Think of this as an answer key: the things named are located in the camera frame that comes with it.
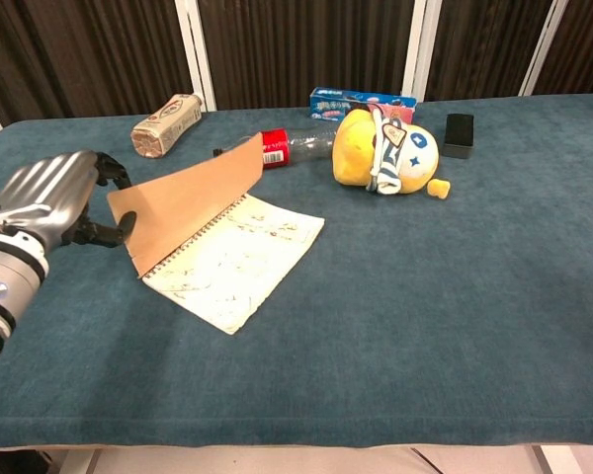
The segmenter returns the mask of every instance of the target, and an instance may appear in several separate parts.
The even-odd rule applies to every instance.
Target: bottle label
[[[286,166],[290,163],[288,134],[283,128],[262,131],[264,169]]]

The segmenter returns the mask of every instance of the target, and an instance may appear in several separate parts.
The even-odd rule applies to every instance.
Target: brown cardboard cover
[[[186,170],[108,194],[118,223],[128,211],[136,224],[126,241],[143,277],[203,226],[246,194],[261,178],[261,133]]]

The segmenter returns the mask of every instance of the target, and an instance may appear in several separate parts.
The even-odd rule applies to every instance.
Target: blue box
[[[313,119],[340,121],[354,109],[371,110],[378,106],[386,117],[412,123],[417,100],[412,97],[344,91],[317,87],[309,95],[309,111]]]

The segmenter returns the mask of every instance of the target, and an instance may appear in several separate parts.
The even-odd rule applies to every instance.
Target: notebook page
[[[309,249],[323,223],[246,196],[143,281],[234,334]]]

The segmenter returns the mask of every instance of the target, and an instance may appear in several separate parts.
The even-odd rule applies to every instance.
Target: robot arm
[[[48,274],[46,254],[71,242],[116,247],[131,233],[134,212],[116,228],[88,217],[95,184],[109,180],[131,186],[109,155],[78,151],[21,168],[0,192],[0,351]]]

